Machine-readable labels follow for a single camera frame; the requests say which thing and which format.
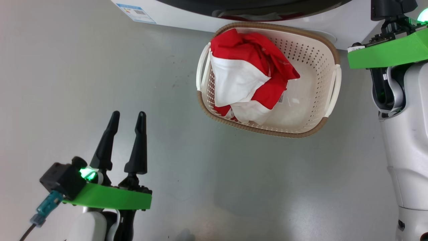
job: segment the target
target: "beige plastic basket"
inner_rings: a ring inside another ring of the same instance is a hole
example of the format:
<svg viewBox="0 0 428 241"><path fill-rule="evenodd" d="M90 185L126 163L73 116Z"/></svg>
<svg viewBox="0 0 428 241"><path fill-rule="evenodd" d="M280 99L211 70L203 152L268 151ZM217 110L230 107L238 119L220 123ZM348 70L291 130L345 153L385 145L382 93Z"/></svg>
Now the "beige plastic basket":
<svg viewBox="0 0 428 241"><path fill-rule="evenodd" d="M215 76L208 44L196 71L198 99L204 112L221 123L272 136L300 138L320 130L333 111L342 80L339 54L334 45L308 31L262 23L228 24L214 36L230 29L236 29L239 33L257 32L268 37L299 72L300 79L288 82L283 102L274 107L263 125L230 120L213 108Z"/></svg>

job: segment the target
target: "green bracket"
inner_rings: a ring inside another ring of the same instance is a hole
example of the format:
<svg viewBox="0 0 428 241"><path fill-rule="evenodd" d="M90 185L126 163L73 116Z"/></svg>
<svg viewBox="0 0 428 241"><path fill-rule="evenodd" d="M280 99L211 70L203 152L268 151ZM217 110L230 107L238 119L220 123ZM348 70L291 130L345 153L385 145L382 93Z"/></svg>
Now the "green bracket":
<svg viewBox="0 0 428 241"><path fill-rule="evenodd" d="M348 53L351 69L397 66L428 60L428 28L409 36Z"/></svg>
<svg viewBox="0 0 428 241"><path fill-rule="evenodd" d="M152 196L147 193L87 183L73 201L63 200L63 202L90 208L141 210L150 209Z"/></svg>

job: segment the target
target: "red and white cloth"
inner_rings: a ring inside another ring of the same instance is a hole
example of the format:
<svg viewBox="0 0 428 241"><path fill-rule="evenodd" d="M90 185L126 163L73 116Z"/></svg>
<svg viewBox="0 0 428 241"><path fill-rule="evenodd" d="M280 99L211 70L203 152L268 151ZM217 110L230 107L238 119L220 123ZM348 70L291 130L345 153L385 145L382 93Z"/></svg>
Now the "red and white cloth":
<svg viewBox="0 0 428 241"><path fill-rule="evenodd" d="M284 54L259 33L224 32L211 40L210 55L214 109L244 124L263 124L288 80L300 78Z"/></svg>

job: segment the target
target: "green led light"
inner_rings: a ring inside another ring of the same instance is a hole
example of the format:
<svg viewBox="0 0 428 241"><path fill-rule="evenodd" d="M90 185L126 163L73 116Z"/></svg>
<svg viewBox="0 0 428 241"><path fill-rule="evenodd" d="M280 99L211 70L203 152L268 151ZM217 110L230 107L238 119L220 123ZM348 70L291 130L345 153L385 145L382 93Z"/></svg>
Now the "green led light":
<svg viewBox="0 0 428 241"><path fill-rule="evenodd" d="M97 171L90 168L83 168L80 169L80 174L84 179L90 181L95 178L95 175L97 175Z"/></svg>
<svg viewBox="0 0 428 241"><path fill-rule="evenodd" d="M422 13L419 14L418 21L420 22L428 21L428 9L423 10Z"/></svg>

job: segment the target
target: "floor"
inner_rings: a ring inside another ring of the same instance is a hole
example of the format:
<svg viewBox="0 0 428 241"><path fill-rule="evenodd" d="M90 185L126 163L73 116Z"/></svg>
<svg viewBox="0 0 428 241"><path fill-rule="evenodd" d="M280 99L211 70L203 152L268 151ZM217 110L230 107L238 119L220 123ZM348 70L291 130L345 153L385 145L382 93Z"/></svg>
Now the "floor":
<svg viewBox="0 0 428 241"><path fill-rule="evenodd" d="M397 206L371 81L342 52L339 100L304 139L238 130L207 117L195 70L211 33L132 22L113 3L9 1L0 8L0 239L17 240L54 162L90 161L121 112L114 184L139 111L147 113L152 208L135 241L390 241ZM61 205L28 241L67 237L80 207Z"/></svg>

